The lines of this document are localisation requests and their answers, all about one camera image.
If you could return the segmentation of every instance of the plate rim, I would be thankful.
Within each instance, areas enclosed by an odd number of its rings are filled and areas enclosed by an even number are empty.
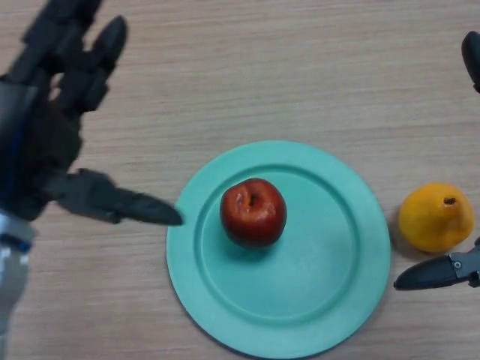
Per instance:
[[[263,358],[269,358],[269,359],[291,359],[291,358],[298,358],[298,357],[304,357],[304,356],[312,356],[315,354],[323,353],[333,347],[336,347],[338,344],[341,344],[343,341],[345,341],[347,338],[355,334],[366,322],[367,320],[371,317],[372,313],[376,310],[377,306],[379,305],[382,297],[385,294],[385,290],[387,287],[390,271],[391,271],[391,257],[392,257],[392,249],[391,249],[391,244],[390,244],[390,236],[389,236],[389,228],[387,225],[387,221],[385,219],[385,216],[383,214],[383,210],[378,202],[378,199],[376,198],[374,192],[371,190],[371,188],[368,186],[368,184],[364,181],[360,175],[355,172],[351,167],[349,167],[346,163],[344,163],[341,159],[338,159],[332,154],[329,154],[326,151],[323,151],[321,148],[317,148],[312,145],[307,145],[301,142],[293,142],[293,141],[287,141],[287,140],[263,140],[263,141],[258,141],[258,142],[250,142],[247,144],[243,144],[240,146],[236,146],[234,148],[231,148],[228,151],[225,151],[222,154],[219,154],[218,156],[214,157],[211,159],[209,162],[207,162],[204,166],[202,166],[199,170],[196,171],[196,173],[191,177],[191,179],[187,182],[185,185],[184,189],[180,193],[177,201],[177,206],[182,205],[182,199],[185,197],[185,194],[188,194],[188,191],[190,191],[192,188],[194,188],[194,185],[196,181],[201,178],[201,175],[205,172],[208,172],[209,169],[214,168],[218,163],[221,163],[222,161],[227,160],[229,157],[235,155],[235,153],[241,153],[245,149],[249,148],[256,148],[256,147],[276,147],[276,146],[289,146],[292,147],[292,149],[303,149],[302,151],[309,151],[309,152],[315,152],[317,155],[320,157],[323,157],[324,160],[329,159],[332,161],[334,164],[340,165],[340,167],[343,167],[344,170],[347,170],[347,172],[352,176],[352,178],[355,180],[355,182],[358,182],[365,190],[365,193],[368,194],[370,197],[370,200],[372,200],[372,203],[376,205],[377,207],[377,212],[382,215],[382,231],[383,235],[386,237],[386,240],[384,241],[385,248],[384,253],[385,253],[385,262],[383,264],[383,276],[382,279],[379,280],[381,283],[379,285],[379,288],[381,289],[380,291],[376,292],[378,293],[378,296],[375,297],[375,299],[372,301],[373,304],[371,304],[371,308],[367,311],[363,311],[363,313],[367,313],[364,316],[360,316],[360,320],[355,323],[354,325],[351,325],[350,328],[353,328],[352,331],[347,331],[347,335],[341,335],[339,340],[333,340],[332,344],[328,346],[320,346],[319,349],[301,349],[297,353],[294,352],[289,352],[288,354],[284,355],[279,355],[279,354],[272,354],[272,352],[265,350],[265,351],[259,351],[258,349],[256,351],[251,351],[249,349],[242,348],[242,346],[239,346],[238,344],[235,344],[235,341],[231,341],[231,339],[226,339],[225,337],[220,336],[218,333],[215,333],[215,331],[212,331],[211,326],[207,326],[205,324],[205,320],[201,320],[201,316],[197,313],[198,309],[195,308],[192,304],[195,303],[196,301],[189,300],[188,297],[185,297],[185,291],[182,289],[181,286],[178,284],[178,275],[176,275],[176,270],[174,269],[174,264],[172,263],[172,240],[171,238],[173,237],[172,234],[175,234],[178,231],[178,228],[169,228],[167,229],[166,232],[166,262],[167,262],[167,267],[168,267],[168,272],[169,272],[169,277],[170,281],[172,284],[172,287],[174,289],[174,292],[177,296],[177,299],[181,303],[181,306],[187,311],[189,317],[199,326],[206,334],[208,334],[211,338],[215,339],[219,343],[223,344],[224,346],[227,346],[231,348],[234,351],[244,353],[250,356],[259,356]],[[235,166],[232,166],[232,168],[235,170],[235,172],[232,172],[233,176],[237,173],[240,173],[242,170],[238,169]],[[320,175],[321,171],[316,172],[315,174],[321,177]],[[202,206],[200,206],[196,213],[199,213],[202,210]],[[314,346],[314,341],[312,341],[313,348],[317,348],[318,346]]]

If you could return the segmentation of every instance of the robotic hand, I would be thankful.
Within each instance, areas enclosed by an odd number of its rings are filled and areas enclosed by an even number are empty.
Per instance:
[[[83,37],[101,0],[49,0],[24,34],[24,50],[0,77],[0,360],[8,320],[27,281],[30,223],[48,202],[76,215],[117,224],[124,218],[178,226],[167,202],[116,187],[89,169],[69,174],[82,147],[81,118],[108,92],[107,80],[127,40],[116,17],[90,50]],[[63,74],[59,94],[51,83]]]

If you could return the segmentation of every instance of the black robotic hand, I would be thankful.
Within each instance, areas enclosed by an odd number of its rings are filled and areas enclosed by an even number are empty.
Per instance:
[[[180,225],[181,215],[167,202],[118,188],[99,172],[68,174],[82,147],[82,116],[107,94],[128,35],[119,16],[84,49],[100,4],[49,0],[24,34],[19,58],[0,78],[0,209],[33,221],[54,200],[69,212],[113,224],[131,218]],[[63,77],[51,99],[56,74]]]

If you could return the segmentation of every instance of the teal plate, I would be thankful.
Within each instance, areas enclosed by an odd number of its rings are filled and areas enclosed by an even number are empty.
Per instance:
[[[267,251],[244,250],[221,225],[224,191],[259,177],[283,194],[285,230]],[[297,142],[243,145],[205,165],[181,193],[185,225],[168,229],[172,284],[193,320],[251,356],[321,353],[378,305],[390,240],[369,187],[337,158]]]

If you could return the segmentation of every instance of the wooden table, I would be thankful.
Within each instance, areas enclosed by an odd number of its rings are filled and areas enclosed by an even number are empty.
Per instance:
[[[0,2],[4,68],[42,4]],[[109,0],[89,39],[116,14],[130,40],[109,97],[85,118],[77,167],[175,201],[221,152],[287,139],[346,161],[389,219],[432,180],[461,187],[479,215],[480,97],[460,50],[480,30],[477,1]],[[53,205],[36,227],[10,359],[242,359],[177,302],[165,229],[110,226]],[[423,259],[394,243],[392,281]],[[321,359],[471,360],[479,338],[479,290],[389,285],[364,328]]]

